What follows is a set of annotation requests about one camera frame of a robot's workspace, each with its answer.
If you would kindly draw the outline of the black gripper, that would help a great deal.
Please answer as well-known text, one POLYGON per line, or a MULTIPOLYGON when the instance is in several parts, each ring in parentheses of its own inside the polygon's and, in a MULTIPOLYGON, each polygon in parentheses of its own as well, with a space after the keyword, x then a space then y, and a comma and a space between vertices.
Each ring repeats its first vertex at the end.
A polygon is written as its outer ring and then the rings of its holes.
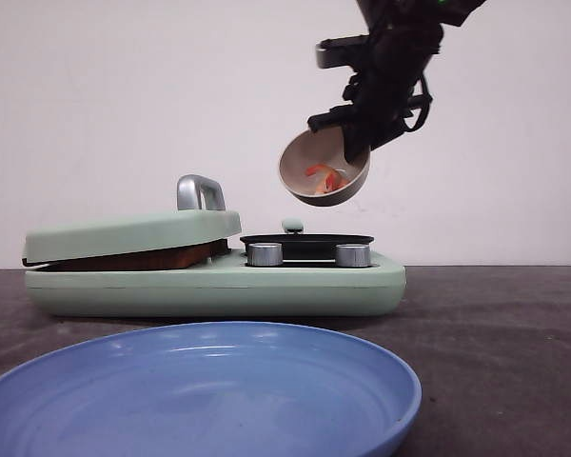
POLYGON ((408 23, 320 42, 319 68, 350 67, 354 74, 343 92, 347 103, 311 115, 309 130, 344 126, 345 160, 352 164, 363 152, 419 129, 432 101, 423 72, 442 39, 438 23, 408 23))

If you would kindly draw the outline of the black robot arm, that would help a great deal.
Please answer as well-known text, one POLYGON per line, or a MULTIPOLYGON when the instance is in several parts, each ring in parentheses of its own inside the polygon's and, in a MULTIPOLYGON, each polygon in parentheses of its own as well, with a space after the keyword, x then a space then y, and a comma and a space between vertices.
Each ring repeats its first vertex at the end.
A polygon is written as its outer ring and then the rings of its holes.
POLYGON ((423 126, 432 103, 424 70, 443 26, 459 27, 481 1, 360 1, 368 33, 325 39, 321 69, 350 67, 344 105, 308 118, 311 131, 339 127, 348 163, 423 126))

